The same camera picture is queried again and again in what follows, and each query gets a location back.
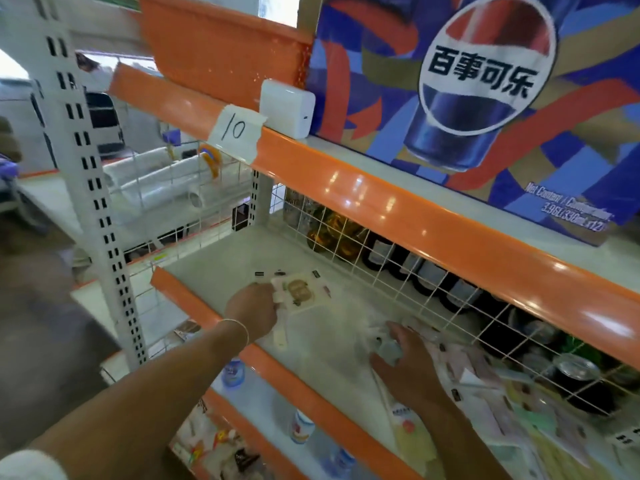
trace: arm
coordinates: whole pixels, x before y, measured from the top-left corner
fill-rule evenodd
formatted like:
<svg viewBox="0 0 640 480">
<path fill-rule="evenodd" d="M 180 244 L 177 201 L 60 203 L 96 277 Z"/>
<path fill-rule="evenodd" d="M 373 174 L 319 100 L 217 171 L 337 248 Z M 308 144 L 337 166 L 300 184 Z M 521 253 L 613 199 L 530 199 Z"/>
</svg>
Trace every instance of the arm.
<svg viewBox="0 0 640 480">
<path fill-rule="evenodd" d="M 229 300 L 225 318 L 249 341 L 276 323 L 273 286 L 252 284 Z M 58 460 L 69 479 L 130 478 L 160 455 L 215 377 L 247 343 L 223 321 L 84 403 L 32 448 Z"/>
<path fill-rule="evenodd" d="M 422 339 L 409 329 L 388 322 L 403 357 L 391 367 L 377 354 L 371 366 L 398 402 L 415 411 L 429 430 L 449 480 L 510 480 L 471 423 L 440 385 Z"/>
</svg>

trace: forearm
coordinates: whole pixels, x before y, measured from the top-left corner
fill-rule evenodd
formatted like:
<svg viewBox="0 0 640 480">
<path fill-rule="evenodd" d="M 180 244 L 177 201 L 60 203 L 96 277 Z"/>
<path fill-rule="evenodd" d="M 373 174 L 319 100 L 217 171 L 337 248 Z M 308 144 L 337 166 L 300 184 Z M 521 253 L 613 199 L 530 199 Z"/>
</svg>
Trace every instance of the forearm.
<svg viewBox="0 0 640 480">
<path fill-rule="evenodd" d="M 448 397 L 425 402 L 416 412 L 431 434 L 447 480 L 510 480 L 471 423 Z"/>
<path fill-rule="evenodd" d="M 70 479 L 128 478 L 169 443 L 224 365 L 246 343 L 221 322 L 102 391 L 33 443 Z"/>
</svg>

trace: perforated metal post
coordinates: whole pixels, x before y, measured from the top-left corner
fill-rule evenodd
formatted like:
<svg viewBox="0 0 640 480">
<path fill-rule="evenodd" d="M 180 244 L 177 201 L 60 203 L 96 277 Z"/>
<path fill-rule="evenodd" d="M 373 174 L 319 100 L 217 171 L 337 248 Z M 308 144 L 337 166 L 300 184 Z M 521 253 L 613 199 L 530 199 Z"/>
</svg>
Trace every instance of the perforated metal post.
<svg viewBox="0 0 640 480">
<path fill-rule="evenodd" d="M 147 361 L 124 254 L 118 247 L 109 191 L 97 151 L 69 30 L 68 0 L 0 0 L 0 47 L 40 89 L 43 117 L 80 226 L 98 271 L 130 370 Z"/>
<path fill-rule="evenodd" d="M 272 191 L 273 179 L 258 170 L 253 170 L 251 200 L 249 201 L 250 226 L 255 224 L 266 225 L 269 221 Z"/>
</svg>

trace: pepsi box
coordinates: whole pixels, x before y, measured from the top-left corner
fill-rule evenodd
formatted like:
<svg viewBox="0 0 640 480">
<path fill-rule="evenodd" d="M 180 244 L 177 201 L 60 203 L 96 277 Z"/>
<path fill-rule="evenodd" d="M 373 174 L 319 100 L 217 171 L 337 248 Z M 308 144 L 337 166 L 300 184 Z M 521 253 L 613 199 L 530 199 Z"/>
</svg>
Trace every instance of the pepsi box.
<svg viewBox="0 0 640 480">
<path fill-rule="evenodd" d="M 312 133 L 593 245 L 640 209 L 640 0 L 324 0 Z"/>
</svg>

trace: white sleeve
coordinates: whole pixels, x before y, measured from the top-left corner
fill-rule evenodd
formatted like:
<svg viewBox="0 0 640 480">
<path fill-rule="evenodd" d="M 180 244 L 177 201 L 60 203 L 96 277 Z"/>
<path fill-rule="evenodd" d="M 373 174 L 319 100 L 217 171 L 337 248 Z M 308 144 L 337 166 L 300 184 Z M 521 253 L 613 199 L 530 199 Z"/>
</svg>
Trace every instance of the white sleeve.
<svg viewBox="0 0 640 480">
<path fill-rule="evenodd" d="M 22 450 L 0 460 L 0 480 L 68 480 L 58 462 L 42 451 Z"/>
</svg>

